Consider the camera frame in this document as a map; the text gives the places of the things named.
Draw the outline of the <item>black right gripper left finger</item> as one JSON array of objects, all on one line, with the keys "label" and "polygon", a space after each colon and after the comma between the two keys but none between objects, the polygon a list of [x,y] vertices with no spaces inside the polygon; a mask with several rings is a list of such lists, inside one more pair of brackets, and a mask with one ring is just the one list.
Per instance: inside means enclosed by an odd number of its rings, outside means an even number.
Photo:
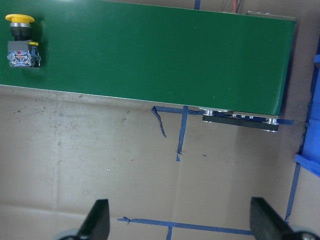
[{"label": "black right gripper left finger", "polygon": [[107,240],[110,234],[108,199],[98,199],[77,232],[79,240]]}]

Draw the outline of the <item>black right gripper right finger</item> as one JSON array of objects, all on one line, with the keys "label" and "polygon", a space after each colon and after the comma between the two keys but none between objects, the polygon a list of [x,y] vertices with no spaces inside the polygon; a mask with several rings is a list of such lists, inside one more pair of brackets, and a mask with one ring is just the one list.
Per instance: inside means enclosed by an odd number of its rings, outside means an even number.
[{"label": "black right gripper right finger", "polygon": [[294,233],[262,197],[250,200],[249,226],[256,240],[284,240]]}]

